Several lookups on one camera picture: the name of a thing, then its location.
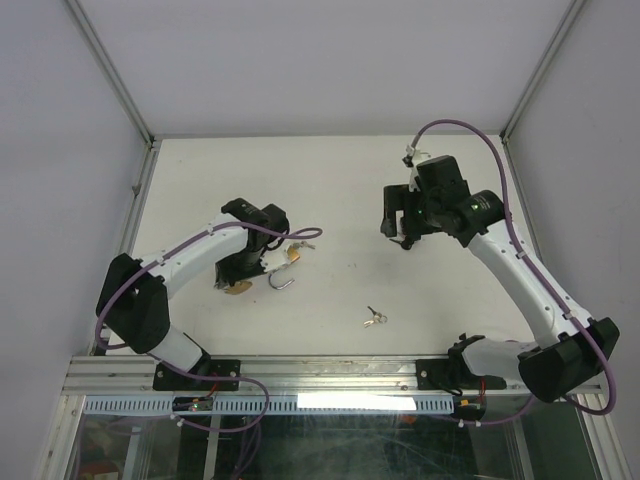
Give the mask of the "tall brass padlock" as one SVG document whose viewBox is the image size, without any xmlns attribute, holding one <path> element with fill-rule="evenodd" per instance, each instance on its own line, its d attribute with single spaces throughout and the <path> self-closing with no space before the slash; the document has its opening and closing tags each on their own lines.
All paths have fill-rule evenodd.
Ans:
<svg viewBox="0 0 640 480">
<path fill-rule="evenodd" d="M 224 292 L 228 295 L 240 295 L 253 286 L 251 281 L 239 281 L 234 285 L 227 287 Z"/>
</svg>

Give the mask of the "black headed key set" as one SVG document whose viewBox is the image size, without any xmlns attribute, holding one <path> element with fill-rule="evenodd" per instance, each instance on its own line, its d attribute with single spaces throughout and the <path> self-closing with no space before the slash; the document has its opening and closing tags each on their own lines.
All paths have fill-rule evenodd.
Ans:
<svg viewBox="0 0 640 480">
<path fill-rule="evenodd" d="M 411 238 L 390 238 L 390 241 L 398 244 L 405 251 L 410 251 L 414 245 L 414 241 Z"/>
</svg>

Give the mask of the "medium brass padlock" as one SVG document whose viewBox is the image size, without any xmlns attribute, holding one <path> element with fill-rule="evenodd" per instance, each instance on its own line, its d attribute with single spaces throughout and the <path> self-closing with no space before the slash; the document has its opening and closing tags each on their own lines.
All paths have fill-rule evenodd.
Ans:
<svg viewBox="0 0 640 480">
<path fill-rule="evenodd" d="M 294 248 L 288 248 L 288 253 L 290 255 L 292 263 L 287 267 L 268 273 L 268 284 L 272 289 L 276 291 L 284 290 L 295 282 L 295 279 L 287 277 L 285 275 L 285 272 L 300 259 L 300 253 Z"/>
</svg>

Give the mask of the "silver key set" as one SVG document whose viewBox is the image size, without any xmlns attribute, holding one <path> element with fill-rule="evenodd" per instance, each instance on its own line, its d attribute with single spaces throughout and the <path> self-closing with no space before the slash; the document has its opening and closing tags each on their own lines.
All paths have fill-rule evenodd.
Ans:
<svg viewBox="0 0 640 480">
<path fill-rule="evenodd" d="M 388 317 L 383 313 L 375 310 L 371 306 L 368 306 L 367 309 L 371 313 L 370 318 L 363 322 L 364 328 L 369 328 L 374 325 L 382 325 L 388 322 Z"/>
<path fill-rule="evenodd" d="M 311 250 L 315 250 L 316 246 L 314 244 L 311 244 L 307 241 L 299 241 L 299 242 L 295 242 L 292 244 L 292 247 L 296 250 L 298 249 L 311 249 Z"/>
</svg>

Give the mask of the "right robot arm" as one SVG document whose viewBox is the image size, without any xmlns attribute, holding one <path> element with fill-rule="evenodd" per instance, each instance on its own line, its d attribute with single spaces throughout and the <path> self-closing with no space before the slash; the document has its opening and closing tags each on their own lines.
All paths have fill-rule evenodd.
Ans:
<svg viewBox="0 0 640 480">
<path fill-rule="evenodd" d="M 530 343 L 461 335 L 448 351 L 454 387 L 498 377 L 521 381 L 551 403 L 602 372 L 620 336 L 617 325 L 572 300 L 518 237 L 502 200 L 490 190 L 470 192 L 454 157 L 425 160 L 408 183 L 385 186 L 380 231 L 405 250 L 430 234 L 454 238 L 499 281 L 532 332 Z"/>
</svg>

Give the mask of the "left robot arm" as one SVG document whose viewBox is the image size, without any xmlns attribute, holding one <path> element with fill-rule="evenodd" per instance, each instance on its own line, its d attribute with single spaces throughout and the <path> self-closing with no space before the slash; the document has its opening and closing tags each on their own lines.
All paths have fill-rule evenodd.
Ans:
<svg viewBox="0 0 640 480">
<path fill-rule="evenodd" d="M 205 270 L 215 270 L 214 287 L 237 293 L 269 271 L 264 256 L 270 245 L 290 233 L 284 210 L 261 209 L 243 198 L 221 208 L 212 222 L 177 245 L 135 259 L 124 253 L 107 271 L 96 315 L 137 354 L 173 367 L 188 388 L 206 383 L 210 355 L 173 326 L 169 300 Z"/>
</svg>

